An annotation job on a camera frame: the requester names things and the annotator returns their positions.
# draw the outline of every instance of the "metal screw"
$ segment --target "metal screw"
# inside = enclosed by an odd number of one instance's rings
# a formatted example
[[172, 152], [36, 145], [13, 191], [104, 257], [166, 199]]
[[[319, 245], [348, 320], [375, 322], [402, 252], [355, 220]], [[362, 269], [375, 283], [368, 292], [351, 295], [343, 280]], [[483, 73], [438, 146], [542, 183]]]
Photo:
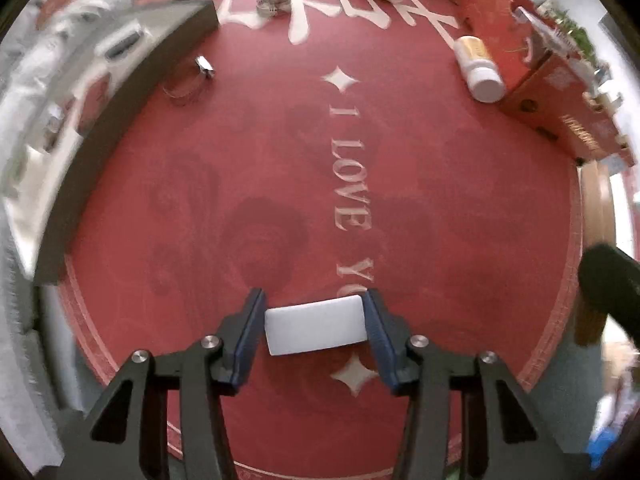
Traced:
[[416, 348], [425, 348], [429, 344], [429, 340], [423, 335], [412, 335], [409, 338], [409, 342]]
[[147, 359], [149, 359], [149, 352], [146, 350], [136, 350], [131, 356], [131, 360], [138, 364], [145, 362]]
[[482, 359], [483, 363], [486, 363], [488, 365], [492, 365], [497, 361], [498, 356], [495, 354], [495, 352], [491, 352], [489, 350], [487, 352], [482, 352], [480, 354], [480, 358]]
[[206, 335], [200, 342], [203, 348], [215, 348], [220, 344], [220, 338], [215, 335]]

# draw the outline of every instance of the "white eraser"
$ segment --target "white eraser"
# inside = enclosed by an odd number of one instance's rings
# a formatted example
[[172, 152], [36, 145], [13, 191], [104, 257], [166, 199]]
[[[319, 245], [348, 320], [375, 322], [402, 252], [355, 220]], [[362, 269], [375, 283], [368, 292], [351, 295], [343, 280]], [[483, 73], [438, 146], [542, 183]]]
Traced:
[[264, 331], [271, 355], [299, 354], [367, 340], [360, 296], [270, 308]]

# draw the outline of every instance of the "white chinese character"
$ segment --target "white chinese character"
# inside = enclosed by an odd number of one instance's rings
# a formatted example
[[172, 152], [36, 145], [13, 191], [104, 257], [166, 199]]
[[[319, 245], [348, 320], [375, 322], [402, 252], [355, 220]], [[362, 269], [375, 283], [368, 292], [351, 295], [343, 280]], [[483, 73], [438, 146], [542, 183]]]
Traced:
[[249, 12], [232, 12], [232, 1], [233, 0], [222, 0], [222, 3], [220, 3], [220, 8], [218, 9], [218, 20], [220, 21], [220, 24], [241, 23], [241, 25], [245, 25], [249, 28], [261, 28], [269, 21], [268, 18], [260, 16], [255, 9], [250, 10]]
[[369, 20], [371, 23], [377, 25], [380, 28], [387, 28], [391, 24], [391, 18], [389, 15], [373, 0], [367, 0], [372, 10], [356, 9], [353, 7], [349, 0], [340, 0], [344, 13], [350, 18], [359, 16]]
[[415, 7], [394, 4], [394, 7], [402, 16], [402, 18], [412, 27], [415, 27], [415, 20], [411, 14], [419, 14], [420, 16], [424, 16], [427, 18], [431, 25], [438, 31], [438, 33], [442, 36], [442, 39], [447, 42], [450, 48], [453, 48], [453, 38], [446, 31], [446, 29], [442, 26], [443, 23], [450, 25], [451, 27], [458, 28], [458, 22], [453, 16], [445, 16], [443, 14], [436, 14], [435, 12], [431, 12], [427, 9], [423, 4], [421, 4], [418, 0], [411, 0]]
[[300, 44], [309, 36], [309, 22], [306, 18], [305, 5], [319, 10], [325, 16], [334, 18], [342, 10], [340, 6], [316, 2], [313, 0], [291, 0], [291, 19], [289, 22], [289, 41]]

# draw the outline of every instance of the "white bottle cap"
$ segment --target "white bottle cap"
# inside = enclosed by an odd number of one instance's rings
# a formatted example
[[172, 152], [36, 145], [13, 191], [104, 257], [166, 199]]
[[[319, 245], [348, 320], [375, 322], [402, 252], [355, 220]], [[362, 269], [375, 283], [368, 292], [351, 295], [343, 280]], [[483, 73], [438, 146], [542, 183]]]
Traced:
[[466, 84], [476, 101], [495, 103], [504, 97], [505, 87], [500, 75], [485, 66], [479, 66], [466, 76]]

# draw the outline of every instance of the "red rug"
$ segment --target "red rug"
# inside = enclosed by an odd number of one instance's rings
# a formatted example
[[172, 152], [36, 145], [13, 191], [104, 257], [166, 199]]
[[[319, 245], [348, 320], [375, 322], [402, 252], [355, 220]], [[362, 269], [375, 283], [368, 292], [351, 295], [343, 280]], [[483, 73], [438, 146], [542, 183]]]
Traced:
[[[257, 21], [255, 0], [215, 1], [226, 23], [198, 50], [215, 81], [181, 107], [152, 95], [66, 260], [67, 314], [97, 376], [138, 348], [186, 348], [250, 286], [271, 306], [376, 286], [414, 333], [494, 350], [532, 387], [574, 296], [577, 175], [471, 99], [443, 37], [461, 34], [453, 5], [294, 0], [290, 27]], [[374, 369], [366, 344], [260, 346], [223, 402], [243, 480], [389, 475], [406, 400], [378, 378], [333, 378], [350, 359]], [[175, 399], [169, 418], [179, 454]], [[451, 431], [455, 458], [458, 415]]]

